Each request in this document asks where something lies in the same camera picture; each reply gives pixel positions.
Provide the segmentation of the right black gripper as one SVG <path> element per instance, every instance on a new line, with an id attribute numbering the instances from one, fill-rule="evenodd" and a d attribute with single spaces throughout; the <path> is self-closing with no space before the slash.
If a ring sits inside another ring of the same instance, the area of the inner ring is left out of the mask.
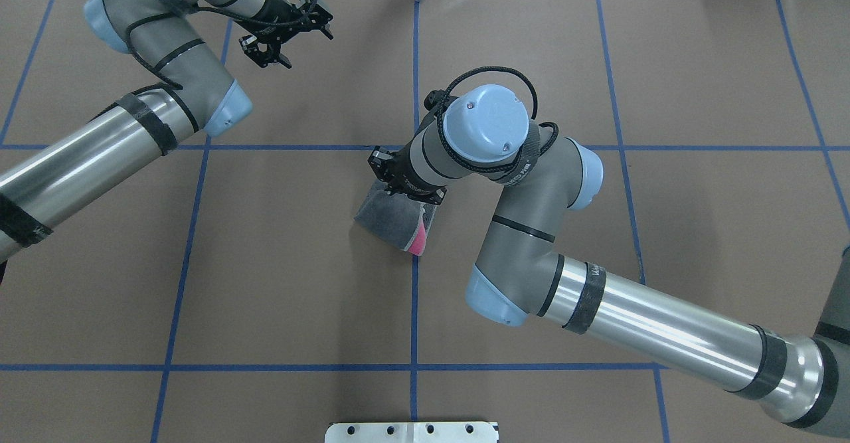
<path id="1" fill-rule="evenodd" d="M 415 172 L 410 148 L 407 144 L 398 151 L 374 146 L 368 163 L 375 177 L 385 183 L 384 190 L 389 195 L 403 194 L 410 200 L 440 206 L 446 194 L 446 187 L 438 187 L 425 182 Z"/>

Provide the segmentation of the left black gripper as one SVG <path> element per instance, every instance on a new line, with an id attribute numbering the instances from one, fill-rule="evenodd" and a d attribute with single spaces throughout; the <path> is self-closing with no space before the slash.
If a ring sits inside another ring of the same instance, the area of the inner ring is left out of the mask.
<path id="1" fill-rule="evenodd" d="M 288 0 L 265 0 L 256 16 L 238 22 L 248 32 L 239 38 L 239 44 L 247 58 L 259 67 L 281 64 L 289 70 L 292 63 L 282 53 L 282 45 L 300 33 L 311 31 L 334 39 L 330 29 L 332 19 L 331 11 L 322 0 L 299 0 L 297 4 Z"/>

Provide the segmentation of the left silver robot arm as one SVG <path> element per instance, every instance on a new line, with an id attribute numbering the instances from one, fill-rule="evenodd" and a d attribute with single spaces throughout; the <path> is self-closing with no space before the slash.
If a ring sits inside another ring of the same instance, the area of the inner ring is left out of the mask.
<path id="1" fill-rule="evenodd" d="M 291 67 L 284 44 L 311 31 L 331 37 L 334 19 L 323 0 L 87 0 L 91 33 L 148 80 L 2 173 L 3 262 L 188 138 L 219 136 L 252 113 L 242 84 L 189 22 L 197 13 L 242 28 L 238 47 L 260 68 Z"/>

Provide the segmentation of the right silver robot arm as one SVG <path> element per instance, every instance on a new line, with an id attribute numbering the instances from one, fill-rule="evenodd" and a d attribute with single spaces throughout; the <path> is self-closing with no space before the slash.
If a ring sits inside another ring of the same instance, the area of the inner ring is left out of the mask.
<path id="1" fill-rule="evenodd" d="M 759 404 L 782 424 L 848 437 L 848 251 L 811 336 L 784 337 L 611 274 L 595 262 L 557 252 L 565 214 L 589 206 L 603 185 L 597 153 L 538 122 L 539 99 L 526 105 L 511 89 L 485 84 L 454 95 L 428 93 L 427 113 L 397 151 L 374 147 L 369 165 L 383 184 L 377 222 L 400 210 L 402 195 L 438 206 L 450 183 L 479 175 L 501 186 L 465 291 L 480 316 L 520 326 L 529 316 L 597 337 Z"/>

